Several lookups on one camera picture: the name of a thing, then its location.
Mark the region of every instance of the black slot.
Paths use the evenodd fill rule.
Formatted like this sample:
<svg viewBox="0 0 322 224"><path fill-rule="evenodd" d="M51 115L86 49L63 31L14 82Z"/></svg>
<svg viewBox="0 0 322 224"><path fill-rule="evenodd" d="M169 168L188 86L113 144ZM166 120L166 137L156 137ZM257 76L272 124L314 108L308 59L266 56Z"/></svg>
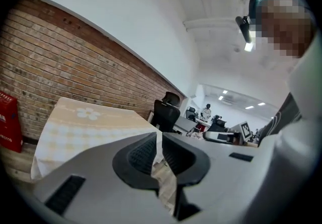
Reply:
<svg viewBox="0 0 322 224"><path fill-rule="evenodd" d="M253 159L253 156L245 155L245 154L238 154L238 153L232 153L232 154L229 155L229 157L239 159L239 160L242 160L242 161L246 161L246 162L251 162L252 159Z"/></svg>
<svg viewBox="0 0 322 224"><path fill-rule="evenodd" d="M83 177L70 176L47 200L45 205L57 214L62 215L76 196L84 181L85 178Z"/></svg>

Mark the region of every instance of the yellow tablecloth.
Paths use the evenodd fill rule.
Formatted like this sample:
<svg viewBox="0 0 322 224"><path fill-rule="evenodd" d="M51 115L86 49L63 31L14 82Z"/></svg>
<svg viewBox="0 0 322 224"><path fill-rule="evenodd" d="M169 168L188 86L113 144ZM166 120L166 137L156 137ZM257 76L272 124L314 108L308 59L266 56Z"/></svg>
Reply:
<svg viewBox="0 0 322 224"><path fill-rule="evenodd" d="M60 98L41 133L31 178L36 180L80 152L130 136L157 132L157 155L162 156L162 133L132 110Z"/></svg>

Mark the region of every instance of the white flower print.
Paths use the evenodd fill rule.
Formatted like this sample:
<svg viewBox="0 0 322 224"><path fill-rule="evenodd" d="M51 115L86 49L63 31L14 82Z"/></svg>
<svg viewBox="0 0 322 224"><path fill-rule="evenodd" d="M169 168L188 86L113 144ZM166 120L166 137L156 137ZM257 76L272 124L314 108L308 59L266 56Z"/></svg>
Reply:
<svg viewBox="0 0 322 224"><path fill-rule="evenodd" d="M101 115L99 112L96 112L91 108L78 108L77 111L77 117L88 117L90 120L96 120L97 116Z"/></svg>

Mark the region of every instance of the red fire extinguisher box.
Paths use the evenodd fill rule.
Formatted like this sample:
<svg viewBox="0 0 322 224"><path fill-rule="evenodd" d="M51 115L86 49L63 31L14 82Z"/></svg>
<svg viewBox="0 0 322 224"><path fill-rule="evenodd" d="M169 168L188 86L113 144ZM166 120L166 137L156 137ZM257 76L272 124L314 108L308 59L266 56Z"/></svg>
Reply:
<svg viewBox="0 0 322 224"><path fill-rule="evenodd" d="M17 103L16 98L0 91L0 144L20 153L23 142Z"/></svg>

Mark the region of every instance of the checkered tablecloth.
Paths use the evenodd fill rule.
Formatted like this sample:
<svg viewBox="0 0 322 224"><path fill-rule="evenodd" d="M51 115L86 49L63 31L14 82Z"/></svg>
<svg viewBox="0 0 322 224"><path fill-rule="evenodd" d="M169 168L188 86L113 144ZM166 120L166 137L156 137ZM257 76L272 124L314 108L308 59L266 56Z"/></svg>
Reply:
<svg viewBox="0 0 322 224"><path fill-rule="evenodd" d="M39 138L31 178L41 179L88 148L149 132L157 132L154 162L160 162L162 133L136 112L62 97Z"/></svg>

